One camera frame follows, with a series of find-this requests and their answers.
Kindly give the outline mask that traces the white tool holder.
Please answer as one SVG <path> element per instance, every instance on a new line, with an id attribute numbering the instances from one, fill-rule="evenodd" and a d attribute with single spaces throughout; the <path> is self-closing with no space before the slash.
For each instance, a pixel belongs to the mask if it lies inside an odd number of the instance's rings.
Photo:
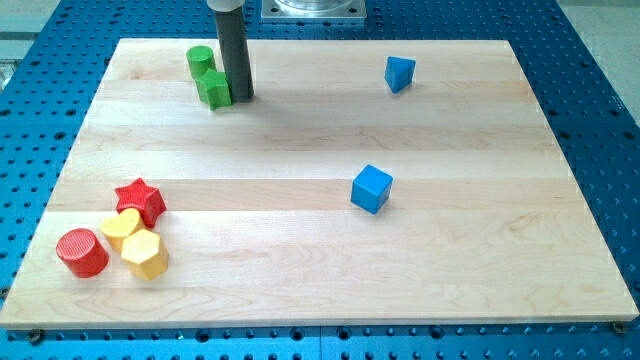
<path id="1" fill-rule="evenodd" d="M 243 7 L 245 0 L 206 0 L 206 3 L 214 11 L 234 11 Z"/>

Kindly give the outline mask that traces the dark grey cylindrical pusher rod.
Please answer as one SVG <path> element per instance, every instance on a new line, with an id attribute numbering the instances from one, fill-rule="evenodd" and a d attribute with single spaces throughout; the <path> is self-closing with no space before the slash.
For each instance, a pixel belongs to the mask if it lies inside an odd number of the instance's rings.
<path id="1" fill-rule="evenodd" d="M 214 9 L 218 42 L 233 102 L 249 102 L 254 96 L 251 65 L 242 5 Z"/>

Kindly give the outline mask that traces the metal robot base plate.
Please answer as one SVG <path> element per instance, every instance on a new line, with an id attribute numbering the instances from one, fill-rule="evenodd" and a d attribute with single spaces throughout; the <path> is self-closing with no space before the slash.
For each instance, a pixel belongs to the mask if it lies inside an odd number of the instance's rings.
<path id="1" fill-rule="evenodd" d="M 263 0 L 267 20 L 363 20 L 365 0 Z"/>

